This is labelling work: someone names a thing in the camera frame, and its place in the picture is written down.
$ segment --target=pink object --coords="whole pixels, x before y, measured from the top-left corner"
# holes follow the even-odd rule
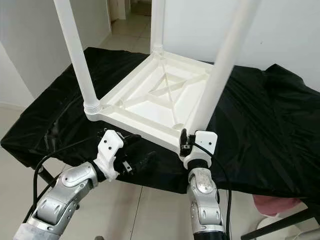
[[[274,217],[278,213],[289,210],[301,201],[297,198],[252,195],[256,209],[263,215]]]

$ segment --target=table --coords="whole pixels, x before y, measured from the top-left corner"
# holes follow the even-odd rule
[[[84,53],[98,99],[147,57],[93,47]],[[265,71],[235,66],[207,130],[218,135],[214,156],[224,165],[232,190],[300,198],[308,205],[305,212],[288,217],[286,224],[294,224],[314,216],[319,221],[319,120],[320,93],[305,86],[299,76],[276,64]],[[130,134],[86,118],[77,79],[69,66],[22,113],[1,145],[26,167],[35,168],[45,155],[104,128]],[[92,161],[98,142],[99,138],[84,142],[56,158],[71,166]],[[188,171],[174,152],[145,139],[126,151],[138,171],[118,180],[186,193]],[[218,164],[213,162],[210,170],[217,187],[227,189]],[[46,169],[40,175],[47,182],[52,179]],[[283,225],[271,226],[271,230]]]

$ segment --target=stool leg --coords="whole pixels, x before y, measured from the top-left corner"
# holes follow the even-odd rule
[[[54,177],[47,171],[47,169],[45,169],[44,166],[42,166],[40,168],[40,171],[38,173],[38,175],[47,183],[50,184],[51,187],[54,187],[56,182],[54,180]]]

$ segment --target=metal table leg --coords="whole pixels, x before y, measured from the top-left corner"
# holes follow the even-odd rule
[[[54,187],[56,182],[53,182],[54,177],[47,171],[47,169],[45,169],[44,166],[42,166],[40,168],[39,171],[39,176],[47,183],[50,184],[51,187]]]
[[[284,219],[281,219],[275,223],[272,223],[268,226],[259,228],[255,231],[249,232],[245,235],[241,236],[241,240],[250,240],[250,239],[255,239],[260,236],[275,232],[279,229],[284,229],[288,226],[291,226],[293,224],[300,223],[302,221],[305,221],[307,219],[313,218],[315,216],[315,213],[311,211],[310,209],[306,209],[303,211],[300,211],[296,214],[293,214],[291,216],[288,216]]]
[[[314,218],[320,225],[320,204],[314,203],[314,202],[309,202],[307,200],[303,201],[308,209],[310,209],[314,213]]]

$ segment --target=white plastic leg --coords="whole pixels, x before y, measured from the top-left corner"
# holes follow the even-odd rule
[[[70,1],[54,0],[54,4],[83,96],[84,111],[87,115],[98,113],[101,110],[101,105],[92,84]]]
[[[207,128],[254,20],[259,3],[260,0],[240,1],[231,28],[218,52],[214,67],[206,82],[203,95],[187,123],[188,134],[194,134],[197,130]]]
[[[150,52],[163,52],[163,34],[166,0],[153,0],[151,12]]]

